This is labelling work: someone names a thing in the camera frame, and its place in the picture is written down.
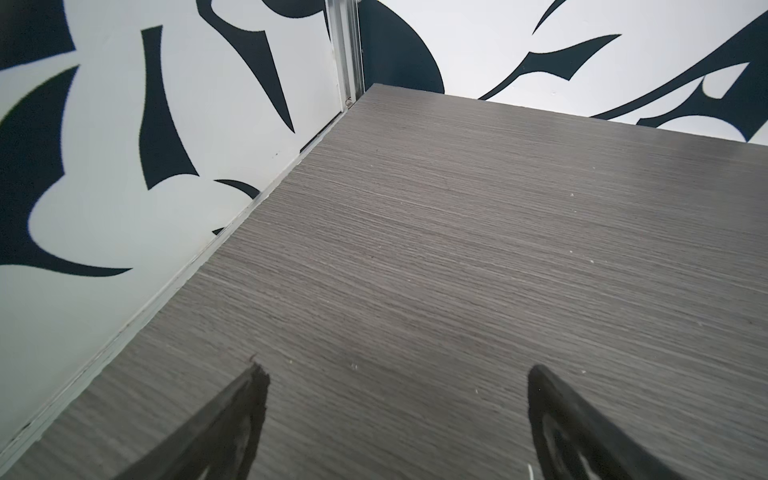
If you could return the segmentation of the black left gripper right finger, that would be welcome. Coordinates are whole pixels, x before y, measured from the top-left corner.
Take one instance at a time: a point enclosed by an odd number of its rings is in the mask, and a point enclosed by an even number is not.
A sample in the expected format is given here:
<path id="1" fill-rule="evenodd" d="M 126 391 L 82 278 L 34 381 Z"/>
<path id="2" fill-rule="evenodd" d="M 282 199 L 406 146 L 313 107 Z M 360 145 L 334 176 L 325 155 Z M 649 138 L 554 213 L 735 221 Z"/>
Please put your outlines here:
<path id="1" fill-rule="evenodd" d="M 527 376 L 528 418 L 546 479 L 680 479 L 542 364 Z"/>

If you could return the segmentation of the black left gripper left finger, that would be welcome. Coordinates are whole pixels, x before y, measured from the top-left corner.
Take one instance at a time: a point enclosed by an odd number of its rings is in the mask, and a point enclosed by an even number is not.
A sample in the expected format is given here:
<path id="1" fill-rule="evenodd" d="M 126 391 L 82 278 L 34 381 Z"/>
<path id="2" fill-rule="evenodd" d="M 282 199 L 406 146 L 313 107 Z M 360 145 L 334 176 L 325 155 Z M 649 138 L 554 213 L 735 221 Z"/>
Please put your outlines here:
<path id="1" fill-rule="evenodd" d="M 246 479 L 267 412 L 270 376 L 251 364 L 119 479 Z"/>

